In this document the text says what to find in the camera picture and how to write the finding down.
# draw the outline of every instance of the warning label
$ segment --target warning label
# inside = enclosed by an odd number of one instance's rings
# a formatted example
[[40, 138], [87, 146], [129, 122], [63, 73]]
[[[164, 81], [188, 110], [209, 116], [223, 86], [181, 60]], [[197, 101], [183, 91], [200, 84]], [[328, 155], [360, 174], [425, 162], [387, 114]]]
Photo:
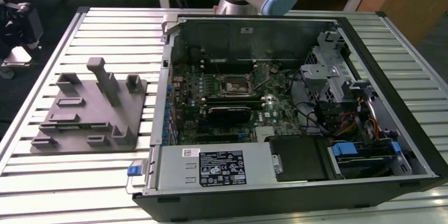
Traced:
[[243, 151], [201, 152], [199, 160], [203, 187], [245, 184]]

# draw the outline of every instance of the slotted metal table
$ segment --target slotted metal table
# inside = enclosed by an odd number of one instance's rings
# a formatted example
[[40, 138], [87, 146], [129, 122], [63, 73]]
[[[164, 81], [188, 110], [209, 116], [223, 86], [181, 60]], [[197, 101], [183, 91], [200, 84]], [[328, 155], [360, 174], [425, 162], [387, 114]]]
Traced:
[[[161, 18], [171, 13], [212, 14], [209, 9], [91, 8], [77, 13], [0, 143], [1, 223], [153, 223], [127, 194], [127, 167], [148, 157], [152, 113], [163, 53]], [[376, 13], [291, 12], [344, 16], [371, 50], [443, 157], [448, 160], [448, 87], [387, 17]], [[36, 155], [29, 152], [59, 91], [63, 72], [93, 79], [89, 57], [124, 79], [149, 82], [136, 150], [108, 154]], [[357, 62], [355, 66], [363, 76]], [[144, 186], [135, 177], [132, 186]], [[377, 207], [303, 212], [197, 223], [447, 223], [448, 187], [407, 194]]]

